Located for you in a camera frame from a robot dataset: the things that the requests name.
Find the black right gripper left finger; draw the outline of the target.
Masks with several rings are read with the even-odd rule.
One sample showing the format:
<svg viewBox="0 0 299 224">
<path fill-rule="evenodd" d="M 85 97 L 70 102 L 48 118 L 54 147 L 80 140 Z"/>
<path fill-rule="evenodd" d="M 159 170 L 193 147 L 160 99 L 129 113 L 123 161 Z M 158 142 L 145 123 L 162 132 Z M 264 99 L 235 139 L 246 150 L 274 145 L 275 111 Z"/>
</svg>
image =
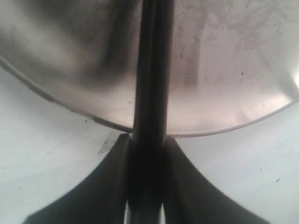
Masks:
<svg viewBox="0 0 299 224">
<path fill-rule="evenodd" d="M 131 137 L 120 134 L 103 161 L 63 197 L 25 219 L 26 224 L 122 224 Z"/>
</svg>

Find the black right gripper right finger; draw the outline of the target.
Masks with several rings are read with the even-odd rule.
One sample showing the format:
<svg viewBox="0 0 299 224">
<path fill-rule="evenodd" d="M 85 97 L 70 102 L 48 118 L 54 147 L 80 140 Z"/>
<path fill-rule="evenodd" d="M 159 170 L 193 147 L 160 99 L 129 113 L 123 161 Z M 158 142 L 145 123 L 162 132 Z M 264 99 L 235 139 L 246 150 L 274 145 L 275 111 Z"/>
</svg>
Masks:
<svg viewBox="0 0 299 224">
<path fill-rule="evenodd" d="M 265 224 L 211 184 L 190 162 L 176 140 L 165 145 L 164 214 L 168 224 Z"/>
</svg>

